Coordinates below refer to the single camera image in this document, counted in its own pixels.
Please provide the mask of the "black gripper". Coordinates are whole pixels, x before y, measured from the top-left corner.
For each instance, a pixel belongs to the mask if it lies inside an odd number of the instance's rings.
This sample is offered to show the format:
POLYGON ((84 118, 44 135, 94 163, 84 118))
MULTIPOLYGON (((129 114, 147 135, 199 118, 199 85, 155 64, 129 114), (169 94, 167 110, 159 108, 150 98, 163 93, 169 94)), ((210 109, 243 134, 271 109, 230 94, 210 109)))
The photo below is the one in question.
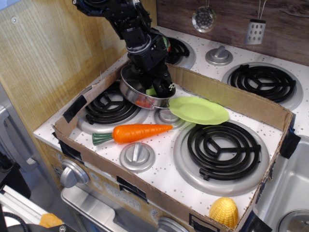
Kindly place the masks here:
POLYGON ((138 91, 155 92, 159 98, 168 98, 176 93, 176 87, 166 65, 168 52, 163 36, 161 33, 129 34, 126 48, 134 69, 139 73, 138 91))

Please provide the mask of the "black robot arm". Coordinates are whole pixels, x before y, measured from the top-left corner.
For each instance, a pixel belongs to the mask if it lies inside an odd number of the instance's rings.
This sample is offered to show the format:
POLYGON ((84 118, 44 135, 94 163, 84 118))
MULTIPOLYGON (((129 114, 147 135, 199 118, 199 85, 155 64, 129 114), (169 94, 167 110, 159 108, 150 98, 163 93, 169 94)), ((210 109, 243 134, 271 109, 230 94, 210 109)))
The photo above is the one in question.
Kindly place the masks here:
POLYGON ((104 17, 126 43, 131 71, 148 93, 159 98, 175 94, 166 60, 169 40, 152 28, 150 13, 139 0, 74 0, 87 16, 104 17))

